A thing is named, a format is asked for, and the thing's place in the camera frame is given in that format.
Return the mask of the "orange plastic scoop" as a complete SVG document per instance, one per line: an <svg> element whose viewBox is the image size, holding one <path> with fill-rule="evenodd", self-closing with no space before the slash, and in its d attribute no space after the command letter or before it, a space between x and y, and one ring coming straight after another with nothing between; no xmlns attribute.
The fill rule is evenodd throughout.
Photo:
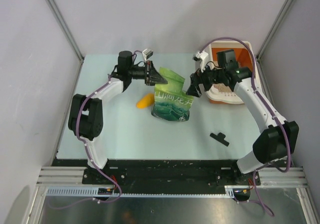
<svg viewBox="0 0 320 224"><path fill-rule="evenodd" d="M136 107L138 109L144 109L144 108L152 106L154 103L155 103L154 94L148 93L136 103Z"/></svg>

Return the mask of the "green litter bag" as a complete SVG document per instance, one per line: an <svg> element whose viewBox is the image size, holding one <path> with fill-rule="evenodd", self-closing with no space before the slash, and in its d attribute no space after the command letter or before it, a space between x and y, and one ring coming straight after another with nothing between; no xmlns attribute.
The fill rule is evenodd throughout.
<svg viewBox="0 0 320 224"><path fill-rule="evenodd" d="M151 114L170 122L188 121L194 97L186 95L186 92L183 91L185 78L164 67L159 69L159 73L167 80L167 84L155 85Z"/></svg>

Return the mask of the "black bag clip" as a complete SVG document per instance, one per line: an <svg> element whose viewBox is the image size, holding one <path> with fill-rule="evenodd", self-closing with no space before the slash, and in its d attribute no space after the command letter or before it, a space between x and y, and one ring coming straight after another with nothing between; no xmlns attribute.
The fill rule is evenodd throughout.
<svg viewBox="0 0 320 224"><path fill-rule="evenodd" d="M210 133L209 136L226 147L230 145L230 143L226 140L226 135L222 132L219 132L218 134Z"/></svg>

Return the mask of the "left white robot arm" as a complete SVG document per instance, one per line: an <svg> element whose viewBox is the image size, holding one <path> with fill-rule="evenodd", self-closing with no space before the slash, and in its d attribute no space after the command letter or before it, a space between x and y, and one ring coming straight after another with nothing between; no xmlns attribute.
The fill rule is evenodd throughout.
<svg viewBox="0 0 320 224"><path fill-rule="evenodd" d="M137 53L142 54L142 66L135 64ZM140 52L138 50L119 52L117 64L107 75L105 84L90 95L75 94L72 98L68 128L79 141L84 143L88 164L96 168L93 178L100 184L107 183L111 177L111 172L104 168L108 157L99 137L104 128L103 105L123 93L132 80L143 80L147 86L168 84L150 60L152 55L153 51L149 48Z"/></svg>

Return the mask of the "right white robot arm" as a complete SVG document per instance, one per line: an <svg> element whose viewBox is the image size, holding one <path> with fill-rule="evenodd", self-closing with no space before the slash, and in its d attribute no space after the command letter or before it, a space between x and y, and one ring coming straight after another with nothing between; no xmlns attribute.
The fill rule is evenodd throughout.
<svg viewBox="0 0 320 224"><path fill-rule="evenodd" d="M272 106L260 91L253 72L247 66L239 66L233 49L217 53L217 67L208 65L210 61L206 52L195 53L193 60L198 62L200 67L190 75L190 86L186 94L200 97L200 85L205 91L209 91L214 84L224 84L243 101L260 131L259 137L252 145L252 151L237 160L237 168L230 172L231 180L237 185L242 185L248 180L249 173L284 157L287 158L287 166L283 172L288 172L291 154L297 142L298 124L295 121L287 121Z"/></svg>

